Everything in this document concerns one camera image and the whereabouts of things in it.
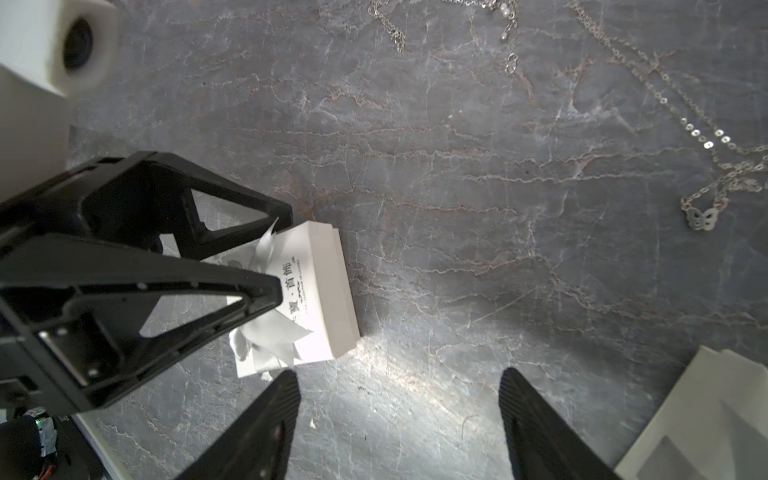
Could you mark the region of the white jewelry box lid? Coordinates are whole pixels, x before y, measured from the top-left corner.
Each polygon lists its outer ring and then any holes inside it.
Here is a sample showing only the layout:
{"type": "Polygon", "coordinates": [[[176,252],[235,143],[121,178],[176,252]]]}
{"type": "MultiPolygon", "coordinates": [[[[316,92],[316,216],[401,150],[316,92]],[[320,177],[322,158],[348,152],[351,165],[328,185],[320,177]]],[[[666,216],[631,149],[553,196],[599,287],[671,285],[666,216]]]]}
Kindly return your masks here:
{"type": "Polygon", "coordinates": [[[622,479],[765,479],[767,367],[702,346],[615,468],[622,479]]]}

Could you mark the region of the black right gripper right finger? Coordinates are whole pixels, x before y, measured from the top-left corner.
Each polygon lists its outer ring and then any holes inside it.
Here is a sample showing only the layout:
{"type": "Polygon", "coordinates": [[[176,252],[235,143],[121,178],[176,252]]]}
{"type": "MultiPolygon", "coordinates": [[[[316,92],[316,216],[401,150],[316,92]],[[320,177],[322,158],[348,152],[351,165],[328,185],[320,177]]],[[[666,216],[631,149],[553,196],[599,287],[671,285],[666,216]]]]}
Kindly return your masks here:
{"type": "Polygon", "coordinates": [[[502,374],[498,405],[516,480],[619,480],[515,368],[502,374]]]}

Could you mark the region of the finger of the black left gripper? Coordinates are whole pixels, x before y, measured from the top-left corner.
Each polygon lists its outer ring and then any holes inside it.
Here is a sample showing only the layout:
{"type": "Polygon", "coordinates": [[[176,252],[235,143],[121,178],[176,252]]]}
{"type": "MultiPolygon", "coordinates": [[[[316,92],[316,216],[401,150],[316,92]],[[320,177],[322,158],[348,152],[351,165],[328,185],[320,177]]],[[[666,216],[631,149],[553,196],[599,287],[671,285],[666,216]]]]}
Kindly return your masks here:
{"type": "Polygon", "coordinates": [[[161,252],[171,235],[182,257],[204,260],[293,224],[289,204],[243,187],[178,155],[138,152],[94,159],[1,206],[1,225],[56,232],[161,252]],[[200,192],[264,213],[213,230],[201,220],[200,192]]]}

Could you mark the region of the white jewelry box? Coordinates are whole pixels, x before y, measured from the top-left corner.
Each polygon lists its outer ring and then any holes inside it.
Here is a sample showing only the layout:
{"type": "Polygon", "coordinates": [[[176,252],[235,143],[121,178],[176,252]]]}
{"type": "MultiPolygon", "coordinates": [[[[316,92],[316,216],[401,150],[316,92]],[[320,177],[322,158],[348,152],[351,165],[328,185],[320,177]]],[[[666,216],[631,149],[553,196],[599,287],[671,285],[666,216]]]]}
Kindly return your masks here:
{"type": "Polygon", "coordinates": [[[338,359],[361,338],[339,230],[307,221],[236,248],[225,266],[281,282],[281,304],[229,333],[237,376],[338,359]]]}

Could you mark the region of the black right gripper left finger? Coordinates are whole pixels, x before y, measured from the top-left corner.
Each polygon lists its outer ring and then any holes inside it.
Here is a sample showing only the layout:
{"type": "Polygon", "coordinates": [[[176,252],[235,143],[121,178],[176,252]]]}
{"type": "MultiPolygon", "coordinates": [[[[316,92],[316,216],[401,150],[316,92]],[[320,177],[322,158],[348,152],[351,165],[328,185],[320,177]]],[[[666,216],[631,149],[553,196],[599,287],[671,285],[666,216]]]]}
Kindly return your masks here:
{"type": "Polygon", "coordinates": [[[294,371],[282,371],[181,479],[281,480],[301,402],[294,371]]]}

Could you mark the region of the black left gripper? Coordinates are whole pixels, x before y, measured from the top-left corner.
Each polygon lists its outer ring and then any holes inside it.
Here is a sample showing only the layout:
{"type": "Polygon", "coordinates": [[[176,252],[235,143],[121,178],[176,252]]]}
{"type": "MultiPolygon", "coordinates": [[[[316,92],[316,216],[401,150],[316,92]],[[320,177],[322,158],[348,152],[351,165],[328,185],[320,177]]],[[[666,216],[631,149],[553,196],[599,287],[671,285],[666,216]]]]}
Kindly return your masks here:
{"type": "Polygon", "coordinates": [[[47,234],[1,248],[1,404],[110,406],[275,309],[277,278],[47,234]]]}

